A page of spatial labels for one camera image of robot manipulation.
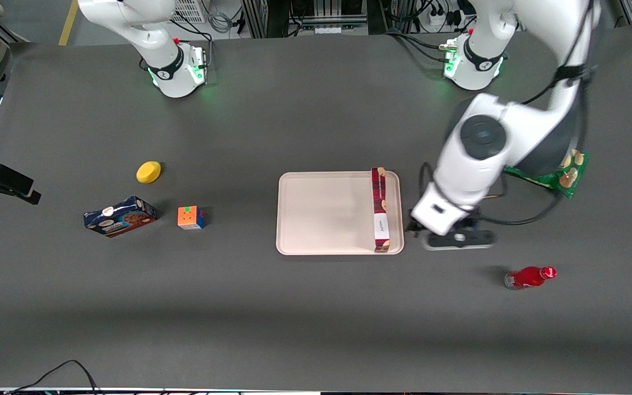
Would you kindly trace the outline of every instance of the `beige tray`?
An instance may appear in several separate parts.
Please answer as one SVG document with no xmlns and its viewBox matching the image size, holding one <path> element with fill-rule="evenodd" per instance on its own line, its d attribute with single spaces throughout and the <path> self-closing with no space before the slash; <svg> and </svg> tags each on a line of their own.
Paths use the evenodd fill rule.
<svg viewBox="0 0 632 395">
<path fill-rule="evenodd" d="M 404 248 L 399 177 L 386 172 L 391 245 L 374 252 L 370 172 L 284 173 L 276 249 L 283 255 L 394 255 Z"/>
</svg>

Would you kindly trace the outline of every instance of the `table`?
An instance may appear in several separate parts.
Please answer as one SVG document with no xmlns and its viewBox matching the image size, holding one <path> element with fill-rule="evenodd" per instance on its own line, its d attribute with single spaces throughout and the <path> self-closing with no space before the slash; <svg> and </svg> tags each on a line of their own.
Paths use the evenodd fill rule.
<svg viewBox="0 0 632 395">
<path fill-rule="evenodd" d="M 274 231 L 284 172 L 384 166 L 403 206 L 417 201 L 419 165 L 472 93 L 394 38 L 217 42 L 212 83 L 177 100 L 130 46 L 15 52 L 0 162 L 43 198 L 0 196 L 0 386 L 77 358 L 103 387 L 632 393 L 632 26 L 607 32 L 571 201 L 490 225 L 489 250 L 428 252 L 409 235 L 386 257 L 284 257 Z M 509 53 L 488 91 L 524 100 L 554 61 L 527 33 Z M 134 178 L 146 160 L 165 163 L 151 185 Z M 509 189 L 484 211 L 549 200 Z M 133 194 L 161 219 L 115 239 L 82 226 Z M 208 227 L 176 227 L 193 204 Z M 503 288 L 507 268 L 550 263 L 551 283 Z M 44 384 L 85 383 L 70 368 Z"/>
</svg>

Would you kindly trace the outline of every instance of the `red bottle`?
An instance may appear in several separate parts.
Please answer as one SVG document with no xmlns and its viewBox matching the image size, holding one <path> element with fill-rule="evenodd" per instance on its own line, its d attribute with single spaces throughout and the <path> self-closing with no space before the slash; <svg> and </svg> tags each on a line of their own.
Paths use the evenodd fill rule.
<svg viewBox="0 0 632 395">
<path fill-rule="evenodd" d="M 554 267 L 527 267 L 518 272 L 511 272 L 504 278 L 509 290 L 523 290 L 525 288 L 540 287 L 545 280 L 554 278 L 557 270 Z"/>
</svg>

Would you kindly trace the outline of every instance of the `white label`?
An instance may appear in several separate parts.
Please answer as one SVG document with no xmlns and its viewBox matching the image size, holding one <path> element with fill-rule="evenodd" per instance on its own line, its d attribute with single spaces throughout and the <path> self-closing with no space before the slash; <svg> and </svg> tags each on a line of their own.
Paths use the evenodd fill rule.
<svg viewBox="0 0 632 395">
<path fill-rule="evenodd" d="M 389 223 L 386 213 L 376 213 L 374 215 L 374 238 L 375 240 L 389 238 Z"/>
</svg>

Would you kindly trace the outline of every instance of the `yellow sponge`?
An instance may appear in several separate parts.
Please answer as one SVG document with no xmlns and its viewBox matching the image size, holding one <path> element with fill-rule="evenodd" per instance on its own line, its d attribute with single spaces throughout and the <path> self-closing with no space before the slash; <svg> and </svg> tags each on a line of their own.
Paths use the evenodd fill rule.
<svg viewBox="0 0 632 395">
<path fill-rule="evenodd" d="M 160 163 L 155 162 L 154 160 L 143 163 L 140 167 L 138 167 L 136 179 L 139 183 L 151 183 L 160 177 L 160 169 Z"/>
</svg>

